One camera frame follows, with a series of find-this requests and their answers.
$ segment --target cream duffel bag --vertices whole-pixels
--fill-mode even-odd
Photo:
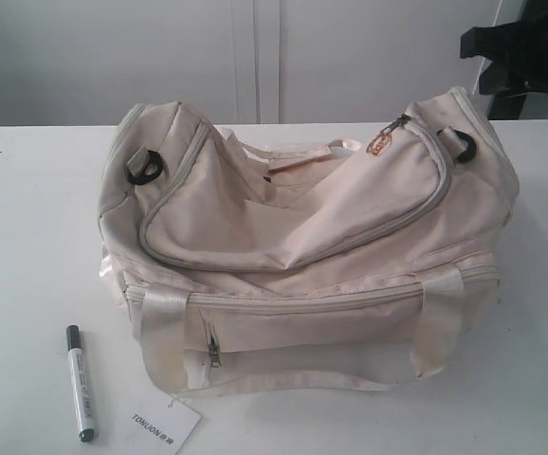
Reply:
[[[495,299],[518,179],[462,88],[361,139],[262,150],[185,103],[127,115],[101,274],[159,388],[381,391],[444,368]]]

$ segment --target white table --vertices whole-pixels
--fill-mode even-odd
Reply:
[[[370,138],[382,125],[239,126],[255,144]],[[194,400],[184,455],[548,453],[548,121],[496,123],[521,179],[498,253],[502,303],[448,368],[386,393]],[[85,331],[100,437],[148,384],[126,314],[98,278],[96,201],[113,127],[0,128],[0,454],[84,453],[64,328]]]

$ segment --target metal zipper pull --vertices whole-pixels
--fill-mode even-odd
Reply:
[[[213,334],[210,335],[209,357],[210,357],[210,366],[212,368],[221,367],[221,358],[219,357],[219,344],[215,340],[215,337],[213,336]]]
[[[384,150],[392,143],[392,131],[394,131],[399,126],[404,126],[409,120],[411,120],[411,117],[409,117],[407,114],[403,114],[391,124],[389,124],[386,128],[381,130],[379,134],[375,136],[375,138],[371,142],[369,142],[369,146],[367,147],[367,153],[371,155],[379,155],[382,150]]]

